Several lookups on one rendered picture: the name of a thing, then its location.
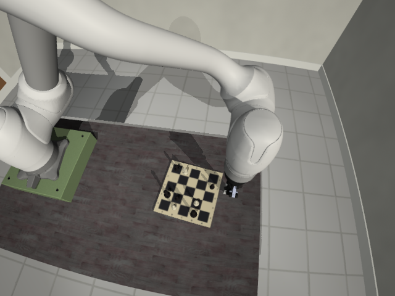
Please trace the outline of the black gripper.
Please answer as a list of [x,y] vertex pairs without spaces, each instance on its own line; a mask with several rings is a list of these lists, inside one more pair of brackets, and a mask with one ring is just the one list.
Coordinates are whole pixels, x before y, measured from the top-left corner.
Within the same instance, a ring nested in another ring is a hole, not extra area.
[[[225,173],[225,172],[224,172]],[[244,183],[237,183],[232,181],[225,173],[225,177],[227,179],[227,183],[225,184],[223,190],[223,194],[229,195],[229,197],[238,198],[238,191],[236,191],[240,185]],[[226,193],[225,193],[226,192]]]

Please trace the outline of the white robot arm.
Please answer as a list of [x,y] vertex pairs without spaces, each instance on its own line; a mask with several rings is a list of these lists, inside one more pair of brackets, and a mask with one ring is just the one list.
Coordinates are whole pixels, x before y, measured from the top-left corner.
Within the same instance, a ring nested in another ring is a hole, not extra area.
[[40,179],[59,178],[69,145],[51,140],[74,93],[71,77],[58,69],[57,37],[111,59],[212,76],[231,113],[224,170],[232,181],[250,181],[278,153],[283,125],[274,114],[272,79],[262,67],[239,65],[212,46],[101,0],[0,0],[0,10],[7,13],[23,70],[15,102],[0,106],[0,160],[20,169],[17,178],[27,179],[28,189]]

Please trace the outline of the cream and black chessboard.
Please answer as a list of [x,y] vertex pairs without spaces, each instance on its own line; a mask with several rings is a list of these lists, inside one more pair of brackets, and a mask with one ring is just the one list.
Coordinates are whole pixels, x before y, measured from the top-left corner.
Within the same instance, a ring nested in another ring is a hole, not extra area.
[[[175,171],[175,165],[179,171]],[[188,170],[187,175],[182,172],[184,168]],[[210,228],[222,176],[223,173],[217,171],[172,160],[154,212]],[[210,189],[211,184],[214,189]],[[171,194],[169,198],[164,197],[164,190]],[[180,200],[176,201],[175,196]],[[198,206],[194,206],[195,200],[199,202]],[[172,205],[177,209],[173,210]],[[190,216],[192,210],[196,211],[197,217]]]

